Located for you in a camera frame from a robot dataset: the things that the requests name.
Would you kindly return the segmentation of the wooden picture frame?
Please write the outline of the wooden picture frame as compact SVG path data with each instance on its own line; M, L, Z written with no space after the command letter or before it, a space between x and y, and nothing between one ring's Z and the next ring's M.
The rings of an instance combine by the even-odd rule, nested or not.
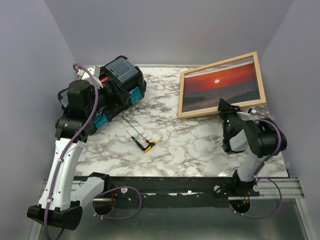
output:
M242 108L267 102L256 51L181 73L178 118L216 114L220 99Z

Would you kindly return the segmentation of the green black screwdriver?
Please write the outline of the green black screwdriver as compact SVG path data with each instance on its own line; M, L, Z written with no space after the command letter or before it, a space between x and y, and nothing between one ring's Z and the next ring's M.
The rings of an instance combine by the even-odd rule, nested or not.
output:
M128 131L126 131L126 132L130 135L131 139L135 142L135 144L144 152L146 150L146 148L135 137L133 137Z

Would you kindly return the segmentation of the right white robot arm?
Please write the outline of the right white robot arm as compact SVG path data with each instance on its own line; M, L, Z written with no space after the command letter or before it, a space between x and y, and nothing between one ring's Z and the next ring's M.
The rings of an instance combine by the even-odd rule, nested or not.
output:
M271 118L253 108L242 111L221 98L217 109L222 120L224 152L231 155L249 150L230 183L230 191L241 196L248 186L257 182L256 177L266 162L287 148L287 138Z

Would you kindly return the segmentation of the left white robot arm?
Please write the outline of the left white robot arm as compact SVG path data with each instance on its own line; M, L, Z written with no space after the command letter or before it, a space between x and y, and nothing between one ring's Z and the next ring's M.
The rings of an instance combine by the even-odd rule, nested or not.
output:
M94 172L78 190L72 185L80 155L88 137L118 115L120 92L113 77L105 76L98 83L79 79L58 93L63 116L55 124L55 152L47 184L36 205L27 210L27 217L44 228L75 230L84 208L94 197L107 197L110 177Z

